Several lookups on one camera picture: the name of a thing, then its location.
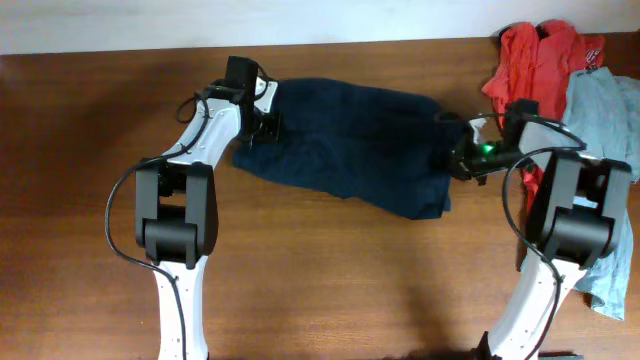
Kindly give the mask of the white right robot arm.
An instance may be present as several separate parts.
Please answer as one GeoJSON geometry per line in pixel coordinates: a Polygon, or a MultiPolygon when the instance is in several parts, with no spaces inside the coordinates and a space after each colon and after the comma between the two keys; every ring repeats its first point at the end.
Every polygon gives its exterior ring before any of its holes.
{"type": "Polygon", "coordinates": [[[533,100],[520,99],[494,114],[500,140],[485,141],[487,115],[462,120],[463,138],[450,153],[452,177],[485,184],[503,173],[535,165],[544,174],[526,225],[509,226],[527,251],[520,280],[496,325],[470,351],[471,359],[541,359],[541,345],[562,302],[597,260],[614,252],[621,239],[631,168],[595,157],[564,124],[544,118],[533,100]]]}

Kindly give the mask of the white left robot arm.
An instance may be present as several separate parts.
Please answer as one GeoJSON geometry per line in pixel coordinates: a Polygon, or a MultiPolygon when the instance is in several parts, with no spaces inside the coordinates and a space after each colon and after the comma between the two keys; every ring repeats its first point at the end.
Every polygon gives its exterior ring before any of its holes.
{"type": "Polygon", "coordinates": [[[235,140],[274,143],[278,83],[254,60],[231,56],[222,79],[192,98],[181,137],[135,171],[135,238],[154,273],[162,359],[206,359],[203,283],[218,236],[214,169],[235,140]]]}

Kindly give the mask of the navy blue shorts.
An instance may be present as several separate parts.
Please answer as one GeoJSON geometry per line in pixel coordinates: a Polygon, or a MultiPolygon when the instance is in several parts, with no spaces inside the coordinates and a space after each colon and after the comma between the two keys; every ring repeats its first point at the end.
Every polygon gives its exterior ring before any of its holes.
{"type": "Polygon", "coordinates": [[[359,198],[411,220],[450,210],[451,150],[463,125],[434,99],[324,78],[282,81],[274,144],[240,145],[235,167],[275,183],[359,198]]]}

